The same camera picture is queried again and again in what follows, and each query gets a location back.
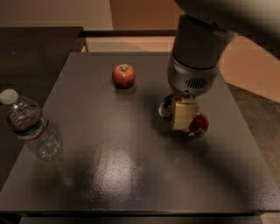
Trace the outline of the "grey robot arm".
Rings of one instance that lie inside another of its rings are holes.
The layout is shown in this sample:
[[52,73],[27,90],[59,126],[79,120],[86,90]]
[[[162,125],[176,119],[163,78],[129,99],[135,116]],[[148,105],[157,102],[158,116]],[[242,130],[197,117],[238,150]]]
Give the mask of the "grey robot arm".
[[188,130],[199,106],[195,98],[212,87],[229,43],[242,35],[280,56],[280,0],[174,0],[184,12],[168,65],[171,125]]

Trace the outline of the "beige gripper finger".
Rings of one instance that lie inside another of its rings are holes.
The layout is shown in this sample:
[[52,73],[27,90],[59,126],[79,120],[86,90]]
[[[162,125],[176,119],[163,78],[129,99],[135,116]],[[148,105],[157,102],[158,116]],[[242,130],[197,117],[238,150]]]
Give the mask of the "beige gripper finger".
[[200,106],[194,97],[174,97],[171,103],[172,128],[174,130],[187,130],[199,108]]

